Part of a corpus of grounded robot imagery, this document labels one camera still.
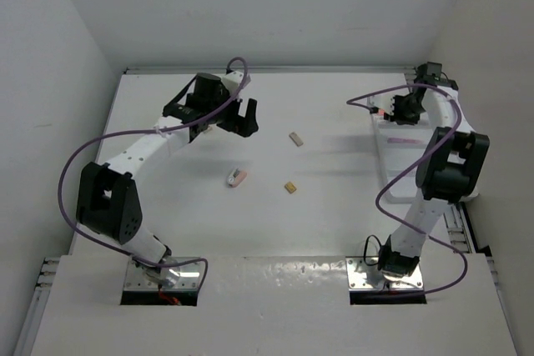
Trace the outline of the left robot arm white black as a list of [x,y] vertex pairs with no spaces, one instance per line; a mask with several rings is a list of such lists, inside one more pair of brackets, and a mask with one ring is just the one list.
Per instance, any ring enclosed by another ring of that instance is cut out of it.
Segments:
[[139,186],[160,164],[215,125],[247,138],[259,129],[257,102],[239,114],[249,75],[197,73],[163,108],[153,129],[105,163],[87,164],[80,176],[76,220],[113,240],[147,270],[159,271],[171,250],[143,223]]

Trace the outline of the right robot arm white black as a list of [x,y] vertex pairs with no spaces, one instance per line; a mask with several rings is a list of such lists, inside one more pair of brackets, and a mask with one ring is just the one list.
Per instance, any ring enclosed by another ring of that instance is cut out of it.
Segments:
[[477,133],[461,111],[458,87],[442,65],[426,62],[416,69],[409,92],[380,105],[389,123],[414,127],[424,113],[433,133],[415,171],[416,195],[400,226],[380,246],[378,269],[391,276],[410,276],[423,246],[443,213],[472,195],[490,139]]

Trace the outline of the white compartment tray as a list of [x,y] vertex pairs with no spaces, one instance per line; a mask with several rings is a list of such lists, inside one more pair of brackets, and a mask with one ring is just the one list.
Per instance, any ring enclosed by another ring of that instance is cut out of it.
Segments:
[[[455,110],[444,106],[423,112],[416,125],[398,125],[386,115],[373,116],[372,123],[378,148],[379,170],[382,184],[390,183],[406,170],[426,151],[435,128],[450,128],[456,122]],[[421,140],[421,144],[391,144],[388,138],[412,138]],[[452,137],[452,149],[447,157],[449,164],[467,168],[472,176],[484,163],[489,150],[489,137],[473,130],[465,120],[461,120],[458,131]]]

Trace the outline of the grey brown eraser block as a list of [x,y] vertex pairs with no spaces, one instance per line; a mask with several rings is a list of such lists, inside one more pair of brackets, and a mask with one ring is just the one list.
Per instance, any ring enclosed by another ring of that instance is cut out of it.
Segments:
[[303,140],[302,140],[302,139],[300,138],[300,136],[299,136],[297,133],[295,133],[295,132],[290,133],[290,134],[289,134],[289,137],[290,137],[290,139],[292,140],[292,142],[293,142],[297,147],[301,147],[301,146],[304,144]]

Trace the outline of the tan eraser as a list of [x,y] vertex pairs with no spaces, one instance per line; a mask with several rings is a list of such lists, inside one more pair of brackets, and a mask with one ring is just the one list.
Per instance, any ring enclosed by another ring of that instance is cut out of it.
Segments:
[[296,186],[292,182],[286,183],[284,188],[288,193],[294,193],[297,190]]

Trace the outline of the pink purple highlighter pen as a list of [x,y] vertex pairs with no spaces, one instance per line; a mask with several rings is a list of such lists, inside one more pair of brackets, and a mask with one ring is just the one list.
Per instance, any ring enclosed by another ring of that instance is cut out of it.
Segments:
[[387,143],[417,145],[421,144],[421,140],[412,138],[388,138]]

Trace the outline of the metal mounting plate left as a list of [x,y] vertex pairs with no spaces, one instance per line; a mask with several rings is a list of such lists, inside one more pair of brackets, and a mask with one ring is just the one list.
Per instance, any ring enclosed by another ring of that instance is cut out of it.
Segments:
[[200,262],[172,268],[152,268],[133,260],[128,262],[123,289],[125,291],[166,291],[197,290],[204,273]]

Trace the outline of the metal mounting plate right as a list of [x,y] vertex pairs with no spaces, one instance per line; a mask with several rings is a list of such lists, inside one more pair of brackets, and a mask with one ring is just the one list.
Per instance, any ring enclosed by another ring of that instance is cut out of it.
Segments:
[[378,260],[371,257],[368,263],[363,257],[345,259],[349,290],[352,293],[410,292],[423,291],[424,282],[421,266],[418,264],[411,275],[384,273],[375,265]]

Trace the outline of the metal mounting plate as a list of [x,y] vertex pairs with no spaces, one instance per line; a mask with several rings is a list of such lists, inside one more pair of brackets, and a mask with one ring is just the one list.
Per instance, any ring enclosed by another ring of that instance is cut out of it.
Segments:
[[197,290],[204,273],[200,262],[172,268],[152,268],[133,260],[128,262],[123,289],[125,291],[166,291]]
[[421,266],[418,264],[411,275],[384,273],[375,265],[378,260],[371,257],[368,263],[363,257],[345,259],[349,290],[352,293],[410,292],[423,291],[424,282]]

